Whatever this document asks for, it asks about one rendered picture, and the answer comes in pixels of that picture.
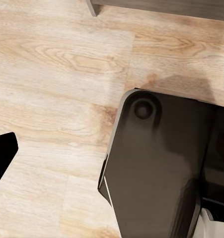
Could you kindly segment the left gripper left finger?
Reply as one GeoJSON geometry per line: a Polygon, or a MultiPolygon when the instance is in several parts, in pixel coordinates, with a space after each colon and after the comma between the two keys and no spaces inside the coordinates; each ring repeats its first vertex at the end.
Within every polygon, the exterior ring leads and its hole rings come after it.
{"type": "Polygon", "coordinates": [[[0,135],[0,179],[18,151],[14,132],[0,135]]]}

